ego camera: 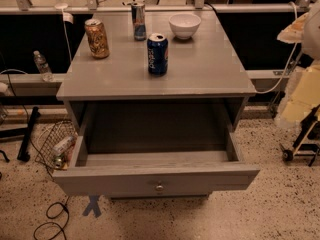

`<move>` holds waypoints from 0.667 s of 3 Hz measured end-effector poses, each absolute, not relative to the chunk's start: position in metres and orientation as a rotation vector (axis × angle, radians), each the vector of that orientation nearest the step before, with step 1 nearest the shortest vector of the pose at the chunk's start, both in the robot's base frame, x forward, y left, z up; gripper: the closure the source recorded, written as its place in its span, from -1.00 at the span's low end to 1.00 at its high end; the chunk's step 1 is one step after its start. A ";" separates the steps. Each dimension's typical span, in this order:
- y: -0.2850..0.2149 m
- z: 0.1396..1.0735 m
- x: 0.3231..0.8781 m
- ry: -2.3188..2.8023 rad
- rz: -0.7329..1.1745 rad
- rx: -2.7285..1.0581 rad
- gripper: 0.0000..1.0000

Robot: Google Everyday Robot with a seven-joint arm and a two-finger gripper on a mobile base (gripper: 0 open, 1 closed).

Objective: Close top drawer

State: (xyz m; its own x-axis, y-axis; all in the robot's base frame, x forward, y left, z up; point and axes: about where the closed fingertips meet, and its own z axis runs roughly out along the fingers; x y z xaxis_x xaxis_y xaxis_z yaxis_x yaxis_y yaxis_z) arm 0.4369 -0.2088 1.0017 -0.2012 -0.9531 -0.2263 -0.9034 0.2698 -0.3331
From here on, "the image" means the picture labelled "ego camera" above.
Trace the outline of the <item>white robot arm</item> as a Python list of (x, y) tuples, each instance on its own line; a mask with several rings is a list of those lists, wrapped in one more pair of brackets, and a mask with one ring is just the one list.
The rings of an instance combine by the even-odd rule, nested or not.
[(288, 44), (300, 43), (304, 54), (320, 60), (320, 1), (281, 30), (277, 40)]

